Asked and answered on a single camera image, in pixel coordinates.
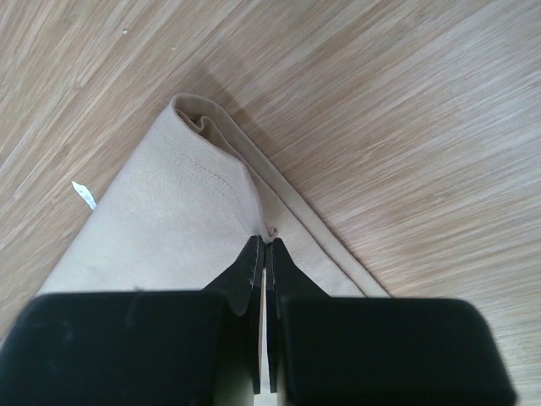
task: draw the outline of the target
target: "beige felt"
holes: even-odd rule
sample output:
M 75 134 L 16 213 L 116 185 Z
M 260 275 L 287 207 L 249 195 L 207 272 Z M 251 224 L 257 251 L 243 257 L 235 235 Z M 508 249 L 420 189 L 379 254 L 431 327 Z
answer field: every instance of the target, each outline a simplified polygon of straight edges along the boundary
M 266 242 L 280 236 L 329 294 L 387 295 L 225 110 L 181 94 L 156 119 L 40 294 L 203 288 L 253 234 Z M 276 403 L 265 362 L 256 404 Z

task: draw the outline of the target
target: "folded cloth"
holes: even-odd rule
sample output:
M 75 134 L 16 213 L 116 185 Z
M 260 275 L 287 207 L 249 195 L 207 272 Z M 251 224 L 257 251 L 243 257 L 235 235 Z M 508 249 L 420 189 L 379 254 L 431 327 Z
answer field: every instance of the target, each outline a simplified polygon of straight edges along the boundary
M 222 107 L 180 94 L 40 294 L 203 288 L 255 234 L 279 235 L 328 294 L 387 295 Z

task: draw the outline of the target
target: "fabric fold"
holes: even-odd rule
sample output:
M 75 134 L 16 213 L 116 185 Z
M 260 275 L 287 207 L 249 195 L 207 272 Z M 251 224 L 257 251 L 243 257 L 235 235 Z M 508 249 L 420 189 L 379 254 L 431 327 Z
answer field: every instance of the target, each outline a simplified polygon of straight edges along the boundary
M 40 293 L 202 288 L 250 235 L 279 235 L 329 294 L 386 296 L 227 112 L 180 94 Z

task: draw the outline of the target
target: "stitching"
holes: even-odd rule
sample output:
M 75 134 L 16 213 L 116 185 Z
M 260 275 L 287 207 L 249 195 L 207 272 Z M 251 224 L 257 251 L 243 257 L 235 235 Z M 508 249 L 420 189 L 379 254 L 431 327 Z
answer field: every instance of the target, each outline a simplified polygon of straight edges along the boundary
M 196 167 L 198 168 L 201 168 L 203 170 L 205 170 L 206 172 L 208 172 L 210 175 L 220 179 L 224 184 L 226 184 L 229 189 L 233 192 L 233 194 L 235 195 L 235 197 L 237 198 L 237 201 L 238 201 L 238 204 L 243 208 L 243 205 L 240 204 L 240 200 L 237 196 L 237 194 L 235 193 L 235 191 L 232 189 L 232 187 L 222 178 L 220 178 L 219 176 L 217 176 L 216 174 L 210 172 L 209 170 L 207 170 L 206 168 L 202 167 L 201 165 L 199 165 L 198 163 L 194 162 L 193 160 L 191 160 L 188 156 L 186 156 L 185 154 L 183 154 L 177 147 L 175 147 L 175 145 L 172 144 L 172 142 L 163 134 L 160 126 L 158 126 L 157 128 L 158 130 L 158 134 L 171 146 L 171 148 L 173 148 L 173 150 L 175 150 L 176 152 L 178 152 L 180 155 L 184 156 L 186 159 L 188 159 L 190 162 L 192 162 Z M 224 199 L 226 200 L 227 204 L 232 208 L 232 212 L 233 212 L 233 215 L 235 216 L 235 218 L 237 219 L 238 221 L 238 224 L 244 229 L 244 231 L 246 232 L 249 232 L 250 231 L 243 225 L 243 223 L 238 219 L 238 216 L 237 216 L 237 213 L 235 211 L 235 209 L 233 208 L 233 204 L 232 202 L 227 198 L 226 194 L 223 192 L 223 190 L 220 190 L 218 189 L 214 184 L 211 184 L 208 180 L 205 180 L 204 178 L 201 178 L 195 174 L 192 174 L 192 176 L 194 176 L 195 178 L 197 178 L 198 180 L 208 184 L 212 189 L 220 192 L 220 194 L 224 197 Z
M 220 129 L 218 129 L 218 127 L 216 126 L 216 124 L 214 123 L 214 121 L 212 121 L 212 123 L 214 124 L 216 130 L 217 130 L 218 132 L 220 132 L 220 134 L 221 134 Z M 174 132 L 174 130 L 172 131 L 172 129 L 171 129 L 171 127 L 169 126 L 169 123 L 168 123 L 167 121 L 164 122 L 164 124 L 167 126 L 167 128 L 169 129 L 170 132 Z M 184 125 L 188 128 L 188 130 L 194 132 L 187 124 L 184 124 Z M 161 136 L 162 136 L 163 138 L 165 138 L 165 139 L 167 140 L 167 137 L 166 137 L 161 131 L 160 131 L 160 134 L 161 134 Z M 167 142 L 169 142 L 169 145 L 170 145 L 172 148 L 174 148 L 178 153 L 180 153 L 181 155 L 184 155 L 180 150 L 178 150 L 178 149 L 171 143 L 170 140 L 167 140 Z M 197 162 L 194 162 L 193 160 L 191 160 L 191 159 L 189 158 L 189 156 L 186 156 L 186 155 L 184 155 L 184 156 L 185 156 L 188 160 L 190 160 L 195 166 L 197 166 L 197 167 L 203 169 L 203 170 L 206 171 L 208 174 L 210 174 L 211 176 L 217 178 L 220 182 L 222 182 L 223 184 L 225 184 L 225 185 L 232 191 L 233 195 L 235 196 L 235 199 L 237 199 L 238 205 L 243 209 L 243 211 L 246 211 L 246 208 L 243 206 L 243 203 L 242 203 L 242 202 L 240 201 L 240 199 L 238 198 L 237 193 L 235 192 L 235 190 L 231 187 L 231 185 L 230 185 L 224 178 L 221 178 L 221 177 L 218 176 L 216 173 L 213 173 L 213 172 L 209 171 L 206 167 L 202 167 L 202 166 L 199 165 Z M 238 164 L 239 164 L 242 168 L 245 169 L 244 165 L 243 165 L 241 162 L 238 162 Z

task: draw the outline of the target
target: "wooden floor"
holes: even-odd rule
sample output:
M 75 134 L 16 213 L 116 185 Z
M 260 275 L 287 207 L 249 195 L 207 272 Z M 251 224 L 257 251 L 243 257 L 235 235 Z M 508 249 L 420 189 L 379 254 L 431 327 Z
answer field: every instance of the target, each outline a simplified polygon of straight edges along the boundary
M 539 0 L 0 2 L 0 335 L 170 97 L 220 102 L 395 295 L 541 399 Z

